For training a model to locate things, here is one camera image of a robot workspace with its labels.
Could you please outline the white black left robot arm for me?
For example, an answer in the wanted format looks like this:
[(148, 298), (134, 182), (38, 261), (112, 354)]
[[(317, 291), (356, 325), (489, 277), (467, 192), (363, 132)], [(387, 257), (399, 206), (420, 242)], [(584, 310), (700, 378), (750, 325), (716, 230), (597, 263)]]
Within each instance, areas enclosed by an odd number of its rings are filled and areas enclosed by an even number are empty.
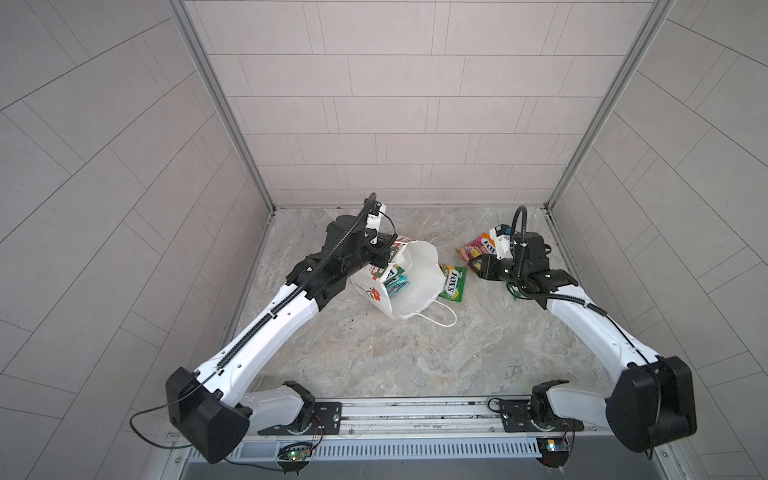
[(397, 236), (380, 233), (384, 210), (342, 215), (326, 228), (322, 249), (287, 275), (265, 309), (222, 350), (196, 369), (180, 367), (165, 382), (169, 420), (211, 464), (228, 457), (253, 423), (304, 430), (314, 407), (310, 392), (287, 381), (253, 406), (243, 398), (287, 340), (315, 317), (365, 266), (383, 267)]

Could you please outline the orange Fox's candy packet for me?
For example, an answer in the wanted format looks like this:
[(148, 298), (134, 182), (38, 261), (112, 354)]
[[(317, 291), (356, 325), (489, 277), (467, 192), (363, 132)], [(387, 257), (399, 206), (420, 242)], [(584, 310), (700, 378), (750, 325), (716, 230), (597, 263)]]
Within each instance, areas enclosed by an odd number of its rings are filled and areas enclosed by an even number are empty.
[(482, 255), (496, 255), (495, 240), (488, 232), (484, 232), (475, 240), (459, 248), (457, 253), (467, 264), (470, 264)]

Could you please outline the green Fox's candy packet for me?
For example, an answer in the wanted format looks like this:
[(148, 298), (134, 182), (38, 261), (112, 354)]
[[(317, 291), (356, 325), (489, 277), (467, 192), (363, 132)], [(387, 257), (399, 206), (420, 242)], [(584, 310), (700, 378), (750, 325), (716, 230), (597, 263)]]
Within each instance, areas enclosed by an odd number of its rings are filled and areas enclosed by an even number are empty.
[(439, 296), (449, 301), (461, 302), (468, 269), (443, 263), (440, 263), (439, 266), (445, 277), (443, 290)]

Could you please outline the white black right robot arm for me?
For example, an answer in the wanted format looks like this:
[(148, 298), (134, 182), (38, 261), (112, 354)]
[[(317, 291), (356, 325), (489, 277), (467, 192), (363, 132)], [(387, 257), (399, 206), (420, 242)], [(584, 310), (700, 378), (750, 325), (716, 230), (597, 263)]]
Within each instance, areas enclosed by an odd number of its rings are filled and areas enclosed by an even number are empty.
[(698, 430), (693, 375), (676, 356), (663, 357), (620, 326), (578, 281), (550, 266), (551, 251), (536, 232), (506, 225), (470, 246), (468, 266), (482, 279), (502, 281), (563, 322), (600, 360), (613, 381), (609, 395), (566, 380), (535, 386), (532, 423), (552, 430), (567, 420), (609, 429), (629, 450), (645, 452)]

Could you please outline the white floral paper bag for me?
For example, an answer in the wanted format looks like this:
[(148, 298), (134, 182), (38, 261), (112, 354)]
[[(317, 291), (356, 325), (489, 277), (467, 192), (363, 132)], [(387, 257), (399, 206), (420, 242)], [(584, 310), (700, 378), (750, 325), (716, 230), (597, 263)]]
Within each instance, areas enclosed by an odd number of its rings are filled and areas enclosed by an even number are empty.
[[(442, 328), (453, 327), (458, 317), (451, 307), (438, 300), (446, 277), (438, 262), (434, 245), (426, 241), (398, 240), (390, 248), (384, 267), (367, 265), (353, 274), (349, 282), (367, 301), (393, 320), (420, 317)], [(441, 323), (425, 314), (433, 304), (453, 316)]]

